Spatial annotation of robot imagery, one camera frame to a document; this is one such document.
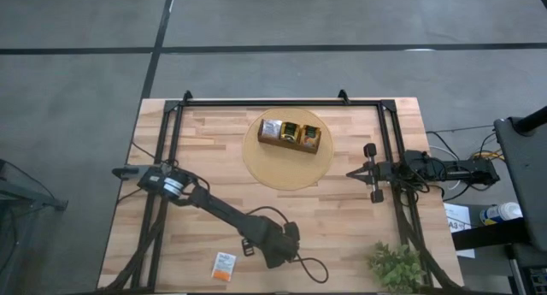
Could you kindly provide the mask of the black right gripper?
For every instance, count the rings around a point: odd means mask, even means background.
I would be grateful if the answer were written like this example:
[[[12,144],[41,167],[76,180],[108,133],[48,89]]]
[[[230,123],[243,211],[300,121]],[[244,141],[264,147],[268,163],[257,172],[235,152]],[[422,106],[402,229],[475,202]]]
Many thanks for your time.
[[[363,147],[363,151],[365,157],[368,159],[368,175],[370,177],[371,185],[373,186],[373,190],[370,193],[371,201],[373,204],[382,203],[384,201],[384,193],[383,190],[379,188],[379,167],[375,161],[375,156],[377,155],[376,145],[374,143],[368,143]],[[349,174],[347,174],[347,177],[366,183],[367,176],[362,175],[362,173],[366,171],[366,165],[362,164],[361,167],[350,171]]]

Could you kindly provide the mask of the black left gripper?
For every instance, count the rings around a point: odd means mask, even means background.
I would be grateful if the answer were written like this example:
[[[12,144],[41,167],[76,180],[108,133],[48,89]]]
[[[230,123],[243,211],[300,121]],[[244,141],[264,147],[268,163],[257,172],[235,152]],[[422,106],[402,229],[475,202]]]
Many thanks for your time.
[[[297,257],[300,232],[294,221],[281,226],[267,217],[247,217],[240,235],[244,255],[253,256],[254,248],[259,249],[268,269],[290,263]]]

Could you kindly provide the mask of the white orange Tazo tea bag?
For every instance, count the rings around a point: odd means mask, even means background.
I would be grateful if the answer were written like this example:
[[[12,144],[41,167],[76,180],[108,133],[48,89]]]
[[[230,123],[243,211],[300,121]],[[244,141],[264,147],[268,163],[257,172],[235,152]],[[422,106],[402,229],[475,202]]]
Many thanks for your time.
[[[279,139],[283,121],[262,119],[260,136],[268,139]]]
[[[212,268],[213,279],[230,282],[235,268],[237,257],[225,252],[218,252]]]

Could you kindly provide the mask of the orange peach tea bag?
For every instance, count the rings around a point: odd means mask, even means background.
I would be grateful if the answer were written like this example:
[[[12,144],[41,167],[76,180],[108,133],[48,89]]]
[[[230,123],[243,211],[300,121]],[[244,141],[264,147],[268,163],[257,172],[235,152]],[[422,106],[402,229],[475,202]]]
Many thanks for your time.
[[[318,150],[321,141],[321,130],[318,127],[304,125],[300,131],[298,143],[312,150]]]

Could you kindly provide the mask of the green lemon lime tea bag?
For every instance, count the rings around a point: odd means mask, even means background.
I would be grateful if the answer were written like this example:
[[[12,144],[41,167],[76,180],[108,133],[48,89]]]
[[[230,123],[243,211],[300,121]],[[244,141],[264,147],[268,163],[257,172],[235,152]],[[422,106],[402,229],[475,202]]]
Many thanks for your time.
[[[296,123],[284,121],[281,124],[279,139],[284,142],[296,144],[299,138],[300,126]]]

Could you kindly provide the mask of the round woven straw placemat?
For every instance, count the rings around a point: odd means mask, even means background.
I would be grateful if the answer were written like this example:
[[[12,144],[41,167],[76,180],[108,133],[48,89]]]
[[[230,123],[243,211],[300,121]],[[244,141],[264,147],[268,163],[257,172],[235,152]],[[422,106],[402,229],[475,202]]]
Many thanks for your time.
[[[318,151],[307,153],[258,139],[263,120],[289,121],[310,125],[321,130]],[[303,108],[274,108],[260,114],[244,136],[243,160],[257,181],[277,190],[295,191],[312,186],[330,169],[334,156],[334,143],[326,123],[314,112]]]

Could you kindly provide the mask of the brown wooden compartment box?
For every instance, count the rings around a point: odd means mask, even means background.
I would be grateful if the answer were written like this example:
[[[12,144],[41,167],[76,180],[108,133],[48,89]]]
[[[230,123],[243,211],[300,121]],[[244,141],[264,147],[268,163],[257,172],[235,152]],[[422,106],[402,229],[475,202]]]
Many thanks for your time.
[[[291,150],[297,150],[297,151],[301,151],[301,152],[307,152],[307,153],[311,153],[311,154],[316,154],[319,150],[319,148],[318,148],[318,150],[312,150],[312,149],[305,148],[305,147],[301,146],[298,143],[299,138],[298,138],[298,141],[297,141],[296,144],[284,142],[283,140],[280,140],[280,139],[262,138],[260,136],[261,124],[262,124],[262,121],[260,122],[258,133],[257,133],[258,141],[261,142],[261,143],[265,143],[265,144],[268,144],[268,145],[274,145],[274,146],[278,146],[278,147],[282,147],[282,148],[286,148],[286,149],[291,149]]]

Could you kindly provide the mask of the green potted plant white pot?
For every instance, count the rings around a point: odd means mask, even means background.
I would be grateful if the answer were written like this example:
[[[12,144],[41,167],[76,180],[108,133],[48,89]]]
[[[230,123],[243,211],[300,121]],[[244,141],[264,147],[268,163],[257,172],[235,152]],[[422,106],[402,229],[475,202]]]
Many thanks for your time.
[[[410,249],[408,245],[390,247],[378,241],[366,260],[375,279],[387,291],[396,294],[419,291],[424,274],[420,253]]]

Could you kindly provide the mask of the white paper sheet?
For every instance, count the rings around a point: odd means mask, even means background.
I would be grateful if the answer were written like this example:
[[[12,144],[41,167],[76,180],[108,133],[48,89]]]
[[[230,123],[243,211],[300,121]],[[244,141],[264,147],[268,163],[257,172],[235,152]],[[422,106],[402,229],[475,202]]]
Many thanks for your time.
[[[468,230],[473,228],[470,220],[470,214],[468,207],[456,205],[456,204],[447,204],[444,203],[445,214],[447,216],[447,221],[451,233],[457,233],[460,231]],[[465,257],[470,259],[475,259],[475,250],[456,250],[456,254],[459,257]]]

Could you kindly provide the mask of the black cart beam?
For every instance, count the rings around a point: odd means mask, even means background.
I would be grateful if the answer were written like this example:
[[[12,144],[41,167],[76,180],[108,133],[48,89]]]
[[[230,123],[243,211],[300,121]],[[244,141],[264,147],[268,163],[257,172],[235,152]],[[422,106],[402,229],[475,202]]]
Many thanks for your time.
[[[452,239],[457,251],[531,242],[523,218],[456,232]]]

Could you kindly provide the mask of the white blue wipes canister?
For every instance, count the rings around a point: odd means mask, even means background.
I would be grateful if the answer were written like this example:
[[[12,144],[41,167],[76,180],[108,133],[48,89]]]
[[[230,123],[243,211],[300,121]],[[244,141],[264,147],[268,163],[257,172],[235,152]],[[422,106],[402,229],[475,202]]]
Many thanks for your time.
[[[498,224],[504,221],[511,221],[522,217],[521,207],[515,202],[492,205],[487,209],[483,209],[479,214],[479,218],[485,226]]]

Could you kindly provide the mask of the dark grey cart top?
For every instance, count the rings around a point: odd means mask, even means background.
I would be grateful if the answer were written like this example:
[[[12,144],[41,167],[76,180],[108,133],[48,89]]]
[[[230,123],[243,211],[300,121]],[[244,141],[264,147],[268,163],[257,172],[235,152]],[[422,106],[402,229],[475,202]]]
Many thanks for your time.
[[[547,124],[528,136],[509,118],[495,120],[494,127],[530,241],[547,251]]]

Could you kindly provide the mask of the black cart pole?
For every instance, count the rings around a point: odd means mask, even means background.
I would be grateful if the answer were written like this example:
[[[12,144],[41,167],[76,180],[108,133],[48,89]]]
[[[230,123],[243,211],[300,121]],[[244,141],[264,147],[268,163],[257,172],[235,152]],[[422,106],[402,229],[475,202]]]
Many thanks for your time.
[[[525,117],[512,120],[514,130],[523,135],[533,134],[534,130],[547,123],[547,105]]]

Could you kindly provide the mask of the grey metal stand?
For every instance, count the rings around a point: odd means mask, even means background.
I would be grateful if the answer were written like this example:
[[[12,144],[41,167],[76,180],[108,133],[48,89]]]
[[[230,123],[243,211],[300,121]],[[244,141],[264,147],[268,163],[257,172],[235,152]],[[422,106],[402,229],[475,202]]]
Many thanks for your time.
[[[15,289],[38,212],[67,206],[30,174],[0,159],[0,295]]]

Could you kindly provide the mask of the black metal table frame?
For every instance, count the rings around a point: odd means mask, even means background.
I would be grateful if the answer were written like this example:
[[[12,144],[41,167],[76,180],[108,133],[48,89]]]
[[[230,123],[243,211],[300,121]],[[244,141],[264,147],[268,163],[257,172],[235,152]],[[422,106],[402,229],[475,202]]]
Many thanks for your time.
[[[329,128],[334,156],[316,184],[281,191],[260,184],[244,165],[242,149],[250,124],[274,108],[303,108]],[[239,210],[255,209],[273,220],[292,219],[301,234],[304,265],[268,269],[261,253],[246,257],[233,227],[193,207],[169,206],[157,255],[157,292],[324,293],[377,292],[368,270],[373,245],[400,242],[390,190],[380,204],[370,187],[348,178],[365,160],[363,146],[375,143],[377,159],[400,149],[429,147],[421,112],[413,97],[192,99],[183,108],[176,158],[202,177],[212,193]],[[218,252],[237,257],[230,282],[213,279]]]

